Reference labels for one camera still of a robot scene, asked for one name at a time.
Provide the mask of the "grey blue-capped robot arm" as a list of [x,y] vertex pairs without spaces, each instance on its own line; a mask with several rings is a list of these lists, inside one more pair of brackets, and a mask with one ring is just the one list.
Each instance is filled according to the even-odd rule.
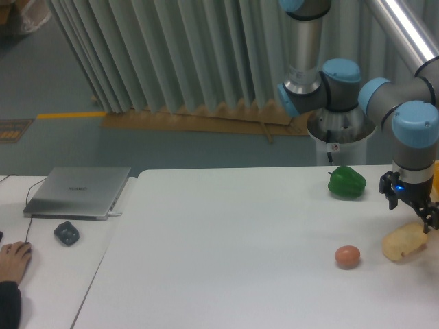
[[359,67],[343,59],[318,68],[322,20],[331,2],[282,1],[297,39],[279,97],[291,117],[325,109],[345,114],[357,129],[369,120],[388,135],[394,145],[392,170],[381,176],[379,192],[390,208],[399,202],[410,206],[429,232],[438,228],[438,204],[430,198],[438,146],[438,44],[406,2],[368,1],[367,6],[413,79],[402,85],[384,78],[361,84]]

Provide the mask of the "black-sleeved forearm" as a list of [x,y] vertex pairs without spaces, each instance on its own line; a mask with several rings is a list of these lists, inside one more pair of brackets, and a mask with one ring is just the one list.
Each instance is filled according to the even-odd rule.
[[1,282],[1,328],[17,329],[21,320],[21,291],[17,283]]

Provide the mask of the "person's hand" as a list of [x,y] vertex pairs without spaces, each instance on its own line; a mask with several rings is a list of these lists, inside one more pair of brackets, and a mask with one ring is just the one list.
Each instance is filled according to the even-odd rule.
[[12,281],[20,285],[27,266],[22,259],[22,246],[26,242],[18,241],[1,247],[1,282]]

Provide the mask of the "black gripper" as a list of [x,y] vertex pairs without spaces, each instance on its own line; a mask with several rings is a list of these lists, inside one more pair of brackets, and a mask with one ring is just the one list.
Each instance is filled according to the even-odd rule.
[[392,165],[379,179],[379,192],[385,195],[388,208],[395,209],[398,199],[414,205],[415,213],[423,221],[423,233],[438,230],[438,202],[432,202],[433,165],[424,169],[408,169]]

